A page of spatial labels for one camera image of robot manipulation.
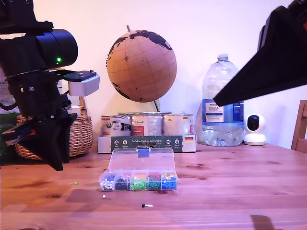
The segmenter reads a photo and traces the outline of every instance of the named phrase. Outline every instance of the blue latch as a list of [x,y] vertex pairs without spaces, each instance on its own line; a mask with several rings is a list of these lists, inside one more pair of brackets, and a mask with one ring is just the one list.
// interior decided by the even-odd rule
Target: blue latch
[[149,157],[149,149],[138,149],[138,157]]

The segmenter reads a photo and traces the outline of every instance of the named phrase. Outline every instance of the paint can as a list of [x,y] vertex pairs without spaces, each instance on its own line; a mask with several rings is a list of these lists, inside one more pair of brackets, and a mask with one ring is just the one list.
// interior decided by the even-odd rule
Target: paint can
[[163,114],[160,112],[131,113],[133,136],[161,136]]
[[131,116],[101,116],[101,137],[131,136]]
[[163,117],[163,135],[193,135],[192,114],[168,114]]

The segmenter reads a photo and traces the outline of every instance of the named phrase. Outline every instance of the plastic organizer box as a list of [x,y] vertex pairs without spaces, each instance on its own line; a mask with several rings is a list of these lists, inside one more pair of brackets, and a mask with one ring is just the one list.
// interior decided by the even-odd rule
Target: plastic organizer box
[[100,191],[175,190],[178,176],[172,149],[115,149],[100,176]]

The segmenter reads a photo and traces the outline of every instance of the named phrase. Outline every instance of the globe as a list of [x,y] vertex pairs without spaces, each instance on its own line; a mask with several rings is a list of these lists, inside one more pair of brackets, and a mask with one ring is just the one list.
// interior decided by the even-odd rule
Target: globe
[[152,102],[171,88],[177,73],[172,47],[160,35],[131,31],[113,44],[106,60],[117,92],[136,102]]

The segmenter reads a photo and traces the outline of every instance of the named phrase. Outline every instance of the cardboard box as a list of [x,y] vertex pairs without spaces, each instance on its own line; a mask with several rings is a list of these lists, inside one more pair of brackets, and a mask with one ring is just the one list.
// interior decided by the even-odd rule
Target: cardboard box
[[195,152],[196,136],[129,136],[98,137],[98,153],[115,149],[171,148],[174,152]]

